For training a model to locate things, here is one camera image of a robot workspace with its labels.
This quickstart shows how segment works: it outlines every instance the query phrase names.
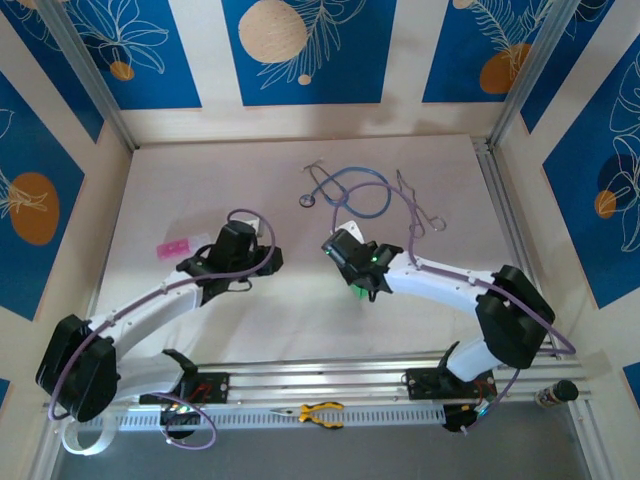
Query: pink object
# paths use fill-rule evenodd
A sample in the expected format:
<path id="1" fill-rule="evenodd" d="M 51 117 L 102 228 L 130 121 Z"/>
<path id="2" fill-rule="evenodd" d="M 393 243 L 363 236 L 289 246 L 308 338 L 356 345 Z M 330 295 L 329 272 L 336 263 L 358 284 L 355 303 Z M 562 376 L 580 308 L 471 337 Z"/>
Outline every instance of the pink object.
<path id="1" fill-rule="evenodd" d="M 211 243 L 211 237 L 204 233 L 193 237 L 182 238 L 173 242 L 163 243 L 156 247 L 156 254 L 160 260 L 177 256 L 194 254 L 196 251 Z"/>

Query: white cable tray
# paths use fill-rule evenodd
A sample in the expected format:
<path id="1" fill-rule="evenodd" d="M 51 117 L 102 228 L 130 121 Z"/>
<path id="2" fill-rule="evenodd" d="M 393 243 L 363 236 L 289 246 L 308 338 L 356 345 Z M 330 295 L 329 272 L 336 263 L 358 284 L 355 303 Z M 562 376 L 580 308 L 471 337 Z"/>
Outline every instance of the white cable tray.
<path id="1" fill-rule="evenodd" d="M 300 428 L 315 427 L 311 423 L 301 424 L 296 416 L 283 417 L 264 408 L 221 410 L 206 409 L 205 412 L 214 421 L 218 430 L 242 430 L 256 428 Z M 343 411 L 326 410 L 316 412 L 316 417 L 345 427 L 392 426 L 392 425 L 442 425 L 445 423 L 442 405 L 398 405 L 380 407 L 345 407 Z M 157 430 L 160 413 L 155 411 L 123 412 L 116 415 L 119 430 L 123 432 Z M 81 431 L 99 430 L 102 418 L 97 417 L 82 424 Z M 172 430 L 199 430 L 209 428 L 200 417 L 190 424 L 172 426 Z"/>

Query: robotic arm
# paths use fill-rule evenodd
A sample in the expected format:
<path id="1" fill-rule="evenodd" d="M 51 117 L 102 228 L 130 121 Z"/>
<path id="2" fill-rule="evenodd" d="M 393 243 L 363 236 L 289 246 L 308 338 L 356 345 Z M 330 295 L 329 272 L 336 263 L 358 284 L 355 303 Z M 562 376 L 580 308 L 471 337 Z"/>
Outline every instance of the robotic arm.
<path id="1" fill-rule="evenodd" d="M 472 271 L 417 257 L 418 268 L 400 247 L 364 243 L 354 222 L 340 227 L 322 248 L 347 284 L 366 290 L 372 302 L 379 292 L 405 293 L 478 318 L 482 336 L 464 344 L 456 342 L 437 369 L 407 372 L 411 399 L 465 398 L 470 389 L 473 391 L 474 380 L 488 376 L 499 365 L 517 369 L 531 366 L 547 330 L 486 285 L 512 294 L 547 323 L 555 320 L 551 307 L 515 267 L 505 265 L 495 273 Z"/>
<path id="2" fill-rule="evenodd" d="M 151 358 L 127 359 L 127 352 L 161 326 L 228 291 L 231 282 L 247 280 L 246 277 L 227 275 L 229 278 L 202 278 L 194 282 L 194 277 L 244 272 L 262 263 L 268 250 L 269 247 L 258 246 L 253 227 L 238 220 L 229 221 L 215 244 L 203 247 L 181 262 L 160 284 L 158 288 L 164 294 L 148 302 L 148 294 L 145 294 L 128 304 L 131 313 L 123 316 L 117 326 L 113 322 L 115 310 L 88 321 L 75 315 L 60 321 L 38 369 L 36 382 L 52 394 L 63 368 L 92 334 L 90 325 L 112 322 L 104 335 L 91 341 L 63 379 L 58 403 L 73 418 L 86 422 L 98 416 L 114 400 L 172 391 L 185 398 L 197 387 L 197 367 L 184 355 L 175 350 L 164 350 Z M 275 247 L 271 259 L 255 275 L 272 275 L 282 264 L 282 251 Z M 177 287 L 167 290 L 176 282 Z"/>

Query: white table surface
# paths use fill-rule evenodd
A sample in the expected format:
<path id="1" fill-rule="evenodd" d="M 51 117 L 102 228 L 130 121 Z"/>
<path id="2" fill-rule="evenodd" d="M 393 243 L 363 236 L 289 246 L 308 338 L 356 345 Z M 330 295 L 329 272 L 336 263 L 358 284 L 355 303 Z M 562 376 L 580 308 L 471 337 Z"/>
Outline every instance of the white table surface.
<path id="1" fill-rule="evenodd" d="M 423 208 L 448 224 L 417 241 L 416 254 L 478 270 L 511 263 L 466 135 L 146 147 L 133 157 L 97 312 L 129 302 L 172 271 L 181 258 L 159 260 L 157 245 L 201 233 L 215 240 L 234 208 L 251 208 L 270 220 L 285 263 L 276 275 L 255 279 L 251 292 L 217 297 L 129 355 L 176 348 L 206 363 L 395 354 L 443 350 L 480 331 L 475 318 L 425 299 L 381 293 L 370 304 L 355 297 L 320 248 L 329 237 L 332 208 L 321 196 L 313 208 L 298 204 L 313 187 L 301 169 L 320 157 L 330 172 L 367 166 L 393 184 L 401 169 Z M 371 179 L 349 174 L 340 181 L 352 186 Z M 382 205 L 382 189 L 364 190 L 354 194 L 353 206 Z M 341 212 L 340 223 L 350 219 Z M 395 196 L 382 217 L 358 220 L 365 239 L 402 247 L 408 223 Z"/>

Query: yellow pliers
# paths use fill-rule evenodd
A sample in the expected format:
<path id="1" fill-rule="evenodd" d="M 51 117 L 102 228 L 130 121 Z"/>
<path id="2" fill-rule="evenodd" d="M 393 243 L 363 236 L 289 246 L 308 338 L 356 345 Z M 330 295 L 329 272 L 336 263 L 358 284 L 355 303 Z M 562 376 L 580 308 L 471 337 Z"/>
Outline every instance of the yellow pliers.
<path id="1" fill-rule="evenodd" d="M 326 408 L 343 410 L 344 405 L 337 402 L 324 402 L 318 403 L 316 405 L 301 405 L 300 408 L 277 408 L 275 410 L 271 410 L 271 413 L 275 413 L 276 415 L 283 415 L 285 417 L 297 415 L 298 421 L 300 422 L 313 422 L 316 425 L 320 425 L 321 427 L 328 428 L 330 430 L 337 430 L 344 427 L 344 423 L 342 422 L 326 422 L 312 415 L 312 413 L 317 412 L 318 410 L 324 410 Z"/>

